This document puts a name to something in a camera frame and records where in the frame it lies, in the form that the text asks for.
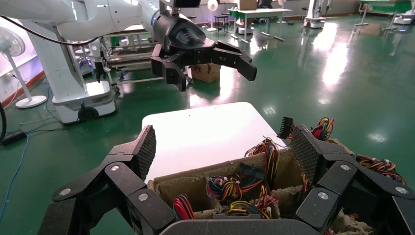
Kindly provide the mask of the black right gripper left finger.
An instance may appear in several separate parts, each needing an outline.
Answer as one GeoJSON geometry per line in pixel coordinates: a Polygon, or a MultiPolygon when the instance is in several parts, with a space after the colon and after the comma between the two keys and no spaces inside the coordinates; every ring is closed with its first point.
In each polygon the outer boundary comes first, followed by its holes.
{"type": "Polygon", "coordinates": [[[147,125],[134,141],[114,146],[98,167],[54,192],[38,233],[88,235],[115,209],[136,234],[160,234],[176,217],[145,183],[156,144],[147,125]]]}

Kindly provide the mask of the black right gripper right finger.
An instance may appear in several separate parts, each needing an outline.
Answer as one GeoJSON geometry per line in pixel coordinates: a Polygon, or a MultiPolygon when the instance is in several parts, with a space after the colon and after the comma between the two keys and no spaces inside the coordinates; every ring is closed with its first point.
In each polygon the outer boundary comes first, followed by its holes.
{"type": "Polygon", "coordinates": [[[414,234],[415,193],[408,186],[360,165],[341,145],[318,140],[302,124],[294,127],[290,147],[311,184],[298,220],[325,234],[345,210],[377,235],[414,234]]]}

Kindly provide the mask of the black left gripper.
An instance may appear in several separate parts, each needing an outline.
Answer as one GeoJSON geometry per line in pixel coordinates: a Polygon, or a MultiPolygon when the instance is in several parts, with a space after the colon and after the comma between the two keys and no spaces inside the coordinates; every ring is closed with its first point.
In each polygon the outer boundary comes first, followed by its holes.
{"type": "Polygon", "coordinates": [[[186,90],[185,65],[214,63],[236,69],[248,81],[254,81],[257,67],[240,48],[227,42],[209,39],[193,21],[183,14],[160,13],[154,21],[156,44],[151,55],[151,70],[180,92],[186,90]]]}

